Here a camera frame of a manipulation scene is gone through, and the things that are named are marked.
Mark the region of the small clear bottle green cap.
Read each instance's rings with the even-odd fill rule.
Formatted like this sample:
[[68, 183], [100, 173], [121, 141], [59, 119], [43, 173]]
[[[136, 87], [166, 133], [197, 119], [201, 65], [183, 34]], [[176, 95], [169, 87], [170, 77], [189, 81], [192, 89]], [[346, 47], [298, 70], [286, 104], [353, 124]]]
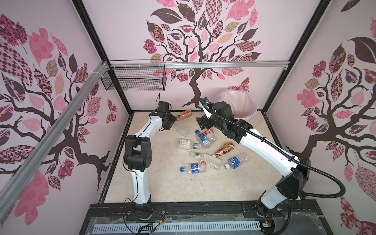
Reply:
[[178, 148], [184, 150], [200, 150], [201, 144], [195, 143], [194, 141], [188, 139], [179, 139]]

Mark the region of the long clear bottle green label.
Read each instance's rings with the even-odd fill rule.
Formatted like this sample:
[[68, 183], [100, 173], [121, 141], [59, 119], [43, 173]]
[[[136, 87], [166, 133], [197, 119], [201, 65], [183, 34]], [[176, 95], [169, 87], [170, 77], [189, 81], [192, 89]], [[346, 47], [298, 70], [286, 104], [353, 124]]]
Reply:
[[206, 153], [198, 153], [198, 152], [192, 151], [190, 153], [190, 156], [200, 162], [204, 162], [207, 167], [213, 170], [220, 170], [220, 167], [222, 165], [221, 159], [214, 157], [212, 155], [206, 154]]

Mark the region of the blue label white cap bottle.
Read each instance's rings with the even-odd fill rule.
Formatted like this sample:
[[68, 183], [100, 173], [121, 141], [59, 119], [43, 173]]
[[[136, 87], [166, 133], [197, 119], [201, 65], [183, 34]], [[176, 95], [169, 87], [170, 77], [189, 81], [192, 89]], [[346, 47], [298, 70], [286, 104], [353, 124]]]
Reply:
[[241, 165], [244, 165], [250, 160], [250, 156], [247, 153], [241, 153], [235, 157], [230, 158], [227, 163], [224, 164], [225, 169], [236, 169]]

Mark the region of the pepsi bottle blue cap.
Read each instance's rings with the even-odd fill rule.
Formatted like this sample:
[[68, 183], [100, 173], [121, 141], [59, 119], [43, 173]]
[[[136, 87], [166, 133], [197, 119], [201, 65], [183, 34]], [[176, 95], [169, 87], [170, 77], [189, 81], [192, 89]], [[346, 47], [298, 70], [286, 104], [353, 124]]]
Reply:
[[206, 165], [203, 163], [189, 163], [180, 167], [180, 172], [186, 174], [202, 174], [206, 172]]

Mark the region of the clear rectangular bottle green label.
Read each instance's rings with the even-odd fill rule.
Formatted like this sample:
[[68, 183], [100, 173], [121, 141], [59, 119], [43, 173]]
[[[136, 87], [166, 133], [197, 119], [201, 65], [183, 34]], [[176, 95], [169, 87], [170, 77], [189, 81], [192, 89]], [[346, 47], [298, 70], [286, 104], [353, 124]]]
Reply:
[[189, 131], [189, 129], [185, 125], [180, 123], [178, 120], [174, 123], [173, 128], [184, 137], [187, 136], [188, 131]]

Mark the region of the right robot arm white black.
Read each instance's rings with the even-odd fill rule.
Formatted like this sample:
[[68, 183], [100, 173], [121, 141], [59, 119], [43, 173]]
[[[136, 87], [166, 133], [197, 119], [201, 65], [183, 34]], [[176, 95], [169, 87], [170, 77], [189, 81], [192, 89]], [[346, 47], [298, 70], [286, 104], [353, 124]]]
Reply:
[[256, 202], [255, 209], [261, 216], [266, 216], [278, 204], [299, 197], [309, 177], [310, 164], [305, 164], [269, 141], [247, 121], [236, 119], [229, 104], [223, 101], [211, 103], [204, 98], [199, 106], [205, 113], [198, 121], [201, 127], [217, 128], [227, 138], [257, 153], [281, 174], [281, 180], [265, 191]]

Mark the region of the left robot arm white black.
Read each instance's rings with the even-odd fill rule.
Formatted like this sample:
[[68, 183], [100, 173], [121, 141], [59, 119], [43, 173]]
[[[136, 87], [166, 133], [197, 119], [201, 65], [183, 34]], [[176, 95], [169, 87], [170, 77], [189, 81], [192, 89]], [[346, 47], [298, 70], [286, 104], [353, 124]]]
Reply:
[[160, 101], [152, 111], [146, 124], [135, 135], [125, 139], [123, 166], [132, 175], [135, 210], [150, 213], [152, 210], [151, 194], [148, 189], [147, 169], [152, 163], [151, 139], [163, 130], [170, 130], [176, 122], [171, 114], [171, 104]]

